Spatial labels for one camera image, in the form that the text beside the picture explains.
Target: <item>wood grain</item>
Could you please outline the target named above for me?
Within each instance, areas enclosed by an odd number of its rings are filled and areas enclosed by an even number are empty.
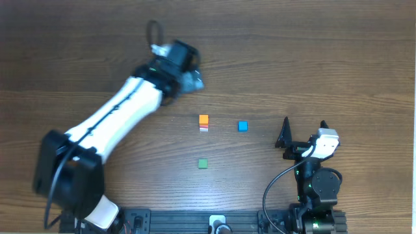
[[[166,41],[201,51],[206,89],[122,140],[106,164],[110,199],[258,210],[291,165],[274,149],[283,118],[295,140],[326,120],[341,137],[324,164],[344,176],[336,208],[349,231],[409,233],[414,9],[410,0],[0,1],[0,231],[43,231],[46,200],[31,190],[40,139],[94,113],[150,58],[144,26],[156,19]],[[210,115],[208,133],[199,114]],[[295,201],[292,175],[268,196],[270,208]]]

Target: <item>green block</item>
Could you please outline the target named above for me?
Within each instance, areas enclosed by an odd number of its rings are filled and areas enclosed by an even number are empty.
[[[208,168],[208,159],[198,159],[198,168],[207,169]]]

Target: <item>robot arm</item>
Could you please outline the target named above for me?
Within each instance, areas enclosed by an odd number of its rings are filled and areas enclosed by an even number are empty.
[[[48,198],[45,228],[51,203],[101,230],[122,228],[122,212],[104,195],[103,165],[111,151],[163,103],[203,88],[195,48],[180,41],[151,48],[155,58],[138,67],[95,114],[65,134],[52,130],[42,140],[33,189]]]

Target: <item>blue block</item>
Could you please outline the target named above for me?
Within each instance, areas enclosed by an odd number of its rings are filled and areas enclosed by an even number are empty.
[[[239,132],[246,132],[248,130],[247,121],[239,121]]]

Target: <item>orange block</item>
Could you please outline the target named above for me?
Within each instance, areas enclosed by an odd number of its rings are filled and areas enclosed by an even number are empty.
[[[200,125],[208,125],[209,117],[208,114],[200,114]]]

